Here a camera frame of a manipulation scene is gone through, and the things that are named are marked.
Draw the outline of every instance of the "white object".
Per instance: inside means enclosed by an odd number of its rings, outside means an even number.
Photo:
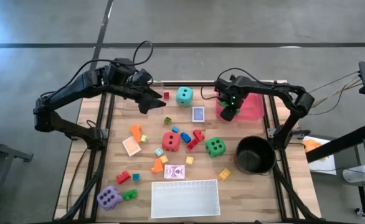
[[[205,107],[193,106],[192,107],[192,122],[205,122]]]
[[[345,169],[343,171],[343,178],[350,183],[365,181],[365,165]]]
[[[313,139],[318,141],[321,144],[326,144],[330,142],[329,140],[314,138],[310,136],[305,136],[303,140]],[[324,174],[336,175],[335,165],[334,165],[334,157],[333,155],[327,156],[325,159],[319,159],[317,161],[311,162],[308,164],[310,170],[315,170],[314,172],[320,172]]]
[[[126,149],[128,156],[132,156],[141,151],[140,145],[138,145],[133,136],[124,140],[122,143]]]
[[[152,182],[151,218],[220,215],[217,180]]]
[[[164,165],[165,179],[185,179],[185,165]]]

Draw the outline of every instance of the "green toy piece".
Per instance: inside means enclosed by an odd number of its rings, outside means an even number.
[[[164,120],[164,123],[167,125],[171,124],[171,118],[166,117],[166,119]]]
[[[223,108],[226,108],[228,106],[228,103],[226,103],[225,101],[221,101],[221,100],[219,100],[219,104]],[[237,116],[239,114],[239,112],[240,112],[240,109],[237,109],[237,112],[235,112],[235,116]]]
[[[211,158],[219,156],[227,150],[221,138],[214,137],[206,141],[206,150]]]
[[[123,200],[129,201],[133,198],[137,198],[137,189],[129,190],[127,192],[121,193],[121,196],[123,197]]]

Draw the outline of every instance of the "red lego brick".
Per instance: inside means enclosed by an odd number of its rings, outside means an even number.
[[[202,134],[202,131],[199,129],[194,130],[194,136],[198,141],[202,141],[205,138],[205,135]]]
[[[165,99],[165,100],[168,100],[169,99],[169,92],[164,92],[163,93],[163,99]]]
[[[188,143],[187,147],[188,147],[188,151],[191,151],[197,144],[199,143],[199,141],[194,138],[191,142]]]
[[[118,182],[118,184],[122,184],[130,179],[130,177],[130,174],[128,174],[128,172],[124,170],[120,175],[116,176],[116,182]]]
[[[180,135],[178,133],[166,132],[163,135],[162,149],[167,151],[178,152],[180,144]]]

